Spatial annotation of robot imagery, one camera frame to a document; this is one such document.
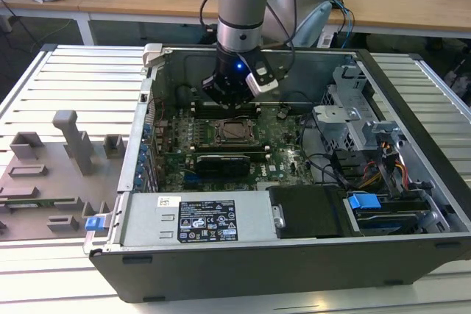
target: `floor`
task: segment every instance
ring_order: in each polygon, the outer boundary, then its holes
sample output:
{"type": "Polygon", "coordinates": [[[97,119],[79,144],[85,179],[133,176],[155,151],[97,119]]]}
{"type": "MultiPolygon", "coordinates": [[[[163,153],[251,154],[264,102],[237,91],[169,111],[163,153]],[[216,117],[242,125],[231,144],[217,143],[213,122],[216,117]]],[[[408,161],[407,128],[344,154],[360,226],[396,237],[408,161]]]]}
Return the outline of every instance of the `floor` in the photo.
{"type": "MultiPolygon", "coordinates": [[[[21,21],[40,43],[82,44],[75,21],[53,18],[22,18],[21,21]]],[[[0,101],[8,94],[39,50],[19,21],[11,18],[10,22],[13,26],[12,32],[0,35],[0,101]]],[[[143,46],[149,42],[192,44],[198,43],[202,34],[200,27],[196,25],[145,24],[148,38],[143,40],[139,38],[136,23],[94,21],[92,27],[97,43],[102,46],[143,46]]],[[[425,38],[357,35],[347,47],[367,46],[371,52],[418,53],[441,77],[462,58],[461,50],[464,45],[458,40],[446,39],[441,45],[442,48],[435,50],[427,50],[426,44],[425,38]]],[[[465,70],[471,71],[471,60],[468,62],[468,68],[465,70]]]]}

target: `black plastic cover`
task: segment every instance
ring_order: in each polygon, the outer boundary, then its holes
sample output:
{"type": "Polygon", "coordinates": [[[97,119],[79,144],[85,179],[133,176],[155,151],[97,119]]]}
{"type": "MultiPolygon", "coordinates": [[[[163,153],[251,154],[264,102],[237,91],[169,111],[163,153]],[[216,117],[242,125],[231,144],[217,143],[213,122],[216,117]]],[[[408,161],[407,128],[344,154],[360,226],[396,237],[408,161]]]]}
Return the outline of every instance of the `black plastic cover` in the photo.
{"type": "Polygon", "coordinates": [[[294,185],[269,188],[272,206],[280,206],[285,227],[281,239],[352,237],[344,190],[335,186],[294,185]]]}

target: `motherboard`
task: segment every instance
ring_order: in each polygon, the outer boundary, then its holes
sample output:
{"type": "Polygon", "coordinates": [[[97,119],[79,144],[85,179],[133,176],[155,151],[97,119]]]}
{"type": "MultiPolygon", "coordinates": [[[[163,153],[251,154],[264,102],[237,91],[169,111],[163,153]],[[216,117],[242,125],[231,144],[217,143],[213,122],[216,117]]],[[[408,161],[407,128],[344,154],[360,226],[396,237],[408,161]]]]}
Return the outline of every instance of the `motherboard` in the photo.
{"type": "Polygon", "coordinates": [[[300,149],[300,115],[257,106],[234,118],[194,110],[157,117],[150,147],[158,190],[244,191],[313,184],[300,149]]]}

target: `blue tab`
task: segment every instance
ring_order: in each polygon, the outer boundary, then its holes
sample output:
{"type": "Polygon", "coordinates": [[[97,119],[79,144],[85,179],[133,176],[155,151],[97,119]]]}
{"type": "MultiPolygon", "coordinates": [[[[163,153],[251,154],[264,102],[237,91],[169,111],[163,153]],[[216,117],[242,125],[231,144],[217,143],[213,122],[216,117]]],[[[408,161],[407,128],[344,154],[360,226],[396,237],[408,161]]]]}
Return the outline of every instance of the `blue tab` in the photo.
{"type": "Polygon", "coordinates": [[[381,203],[376,194],[353,194],[348,198],[352,209],[380,209],[381,203]]]}
{"type": "Polygon", "coordinates": [[[104,231],[105,217],[92,216],[87,218],[85,222],[85,230],[87,231],[104,231]]]}

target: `power supply label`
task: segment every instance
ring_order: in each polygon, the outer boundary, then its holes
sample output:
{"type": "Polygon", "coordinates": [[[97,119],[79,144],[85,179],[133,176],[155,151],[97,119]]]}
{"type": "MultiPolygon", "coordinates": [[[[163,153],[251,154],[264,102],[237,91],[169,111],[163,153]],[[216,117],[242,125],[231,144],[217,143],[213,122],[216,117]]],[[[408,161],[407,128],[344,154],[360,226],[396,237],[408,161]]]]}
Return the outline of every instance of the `power supply label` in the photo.
{"type": "Polygon", "coordinates": [[[227,242],[231,240],[238,240],[236,206],[233,200],[180,202],[179,242],[227,242]]]}

